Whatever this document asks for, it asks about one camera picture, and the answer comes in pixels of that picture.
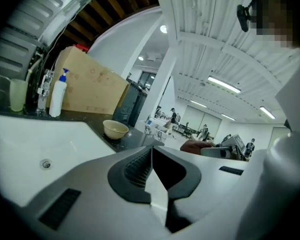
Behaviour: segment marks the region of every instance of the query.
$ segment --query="black slot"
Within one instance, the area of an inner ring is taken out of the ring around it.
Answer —
[[[57,230],[80,194],[80,191],[68,188],[39,218],[39,221],[47,227]]]
[[[244,172],[244,170],[235,169],[235,168],[231,168],[231,167],[227,167],[227,166],[222,166],[219,168],[219,170],[230,173],[230,174],[240,175],[240,176]]]

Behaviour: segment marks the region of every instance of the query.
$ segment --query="black counter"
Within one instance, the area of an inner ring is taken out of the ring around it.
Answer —
[[[13,112],[8,107],[0,106],[0,115],[17,117],[24,119],[48,120],[48,121],[65,121],[65,122],[84,122],[96,135],[98,135],[110,148],[116,152],[130,150],[142,146],[163,146],[164,144],[143,132],[128,126],[129,131],[121,139],[110,139],[104,133],[104,120],[111,120],[112,115],[96,114],[86,112],[76,112],[62,110],[58,117],[51,117],[48,113],[38,115],[33,108],[24,108],[23,111]]]

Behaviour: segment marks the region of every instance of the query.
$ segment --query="fluorescent light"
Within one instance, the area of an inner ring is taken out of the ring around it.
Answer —
[[[212,76],[209,76],[208,77],[208,81],[211,81],[211,82],[213,82],[213,83],[216,83],[216,84],[218,84],[218,85],[221,85],[221,86],[223,86],[223,87],[225,87],[225,88],[228,88],[229,90],[231,90],[231,91],[233,91],[233,92],[235,92],[235,93],[241,93],[241,90],[240,89],[238,89],[238,88],[236,88],[236,87],[234,87],[234,86],[232,86],[232,85],[230,85],[230,84],[228,84],[228,83],[226,83],[226,82],[224,82],[224,81],[221,81],[221,80],[219,80],[219,79],[216,79],[216,78],[214,78],[214,77],[212,77]]]
[[[230,116],[227,116],[227,115],[225,115],[225,114],[221,114],[221,115],[224,116],[225,118],[228,118],[228,119],[232,120],[232,121],[236,121],[236,119],[233,119],[233,118],[230,117]]]
[[[160,27],[160,30],[161,30],[161,32],[162,33],[167,33],[167,26],[166,25],[162,25],[161,27]]]
[[[276,119],[273,114],[271,114],[264,106],[261,106],[260,109],[271,119]]]
[[[202,105],[202,104],[200,104],[200,103],[198,103],[198,102],[195,102],[195,101],[193,101],[193,100],[190,100],[190,102],[192,102],[192,103],[195,103],[195,104],[198,104],[198,105],[200,105],[200,106],[202,106],[202,107],[207,107],[207,106],[205,106],[205,105]]]

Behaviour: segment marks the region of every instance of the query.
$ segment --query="window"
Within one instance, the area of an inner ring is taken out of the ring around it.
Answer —
[[[149,72],[142,72],[138,84],[150,90],[155,78],[156,78],[156,74],[149,73]]]

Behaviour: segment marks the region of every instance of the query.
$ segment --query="cardboard box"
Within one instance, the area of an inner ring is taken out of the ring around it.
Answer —
[[[47,107],[50,106],[55,82],[64,73],[63,68],[70,70],[66,74],[63,110],[112,115],[129,87],[120,75],[71,46],[64,49],[56,61]]]

